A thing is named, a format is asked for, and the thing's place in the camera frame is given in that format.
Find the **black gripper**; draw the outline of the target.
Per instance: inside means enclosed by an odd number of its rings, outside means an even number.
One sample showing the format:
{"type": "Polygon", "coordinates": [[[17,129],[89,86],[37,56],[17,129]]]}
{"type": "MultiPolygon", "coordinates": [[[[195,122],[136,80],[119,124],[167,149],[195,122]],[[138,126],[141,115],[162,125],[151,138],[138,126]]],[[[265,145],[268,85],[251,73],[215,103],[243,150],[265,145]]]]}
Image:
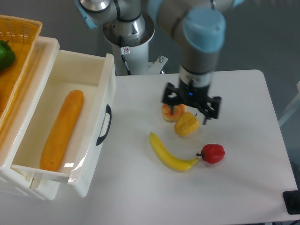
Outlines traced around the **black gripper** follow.
{"type": "Polygon", "coordinates": [[[177,88],[168,82],[163,93],[162,103],[171,106],[171,115],[175,114],[176,105],[184,104],[196,108],[204,115],[203,125],[206,125],[207,120],[218,118],[222,101],[220,96],[209,97],[209,88],[209,84],[197,87],[194,80],[188,83],[180,80],[177,88]]]}

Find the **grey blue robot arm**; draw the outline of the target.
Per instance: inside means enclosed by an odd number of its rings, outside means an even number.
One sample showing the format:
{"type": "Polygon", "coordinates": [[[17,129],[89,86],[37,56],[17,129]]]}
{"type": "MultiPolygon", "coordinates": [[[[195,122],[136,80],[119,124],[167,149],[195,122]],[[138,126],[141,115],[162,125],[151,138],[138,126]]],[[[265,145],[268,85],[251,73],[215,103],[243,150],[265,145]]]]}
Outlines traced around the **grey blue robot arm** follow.
{"type": "Polygon", "coordinates": [[[212,75],[225,41],[223,12],[239,0],[77,0],[87,26],[111,44],[117,75],[147,75],[149,42],[160,28],[181,49],[179,84],[167,84],[162,102],[198,109],[217,119],[221,97],[210,97],[212,75]]]}

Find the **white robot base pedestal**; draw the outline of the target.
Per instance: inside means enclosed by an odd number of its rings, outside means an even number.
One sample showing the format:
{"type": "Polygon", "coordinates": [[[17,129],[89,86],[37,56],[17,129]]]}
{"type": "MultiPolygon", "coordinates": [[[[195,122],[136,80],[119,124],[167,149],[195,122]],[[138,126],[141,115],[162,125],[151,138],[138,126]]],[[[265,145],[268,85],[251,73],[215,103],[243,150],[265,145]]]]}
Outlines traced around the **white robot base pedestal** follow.
{"type": "Polygon", "coordinates": [[[159,56],[149,62],[149,42],[155,34],[155,24],[146,13],[134,21],[114,20],[103,25],[106,40],[112,46],[117,76],[123,75],[156,75],[168,58],[159,56]]]}

